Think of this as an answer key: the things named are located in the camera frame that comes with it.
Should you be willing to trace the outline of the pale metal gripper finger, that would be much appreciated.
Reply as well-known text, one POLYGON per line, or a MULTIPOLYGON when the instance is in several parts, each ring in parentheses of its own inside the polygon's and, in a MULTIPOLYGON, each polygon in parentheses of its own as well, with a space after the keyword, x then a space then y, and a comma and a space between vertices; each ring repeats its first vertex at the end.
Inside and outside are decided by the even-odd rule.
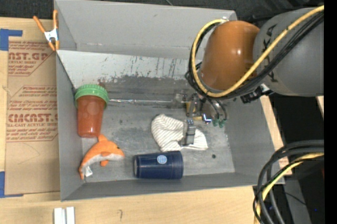
POLYGON ((194 143, 196 133, 196 125, 194 124, 193 119, 186 119, 183 127, 183 145, 191 145, 194 143))
POLYGON ((190 97, 185 93, 176 93, 173 98, 174 108, 186 107, 186 104, 190 102, 190 97))

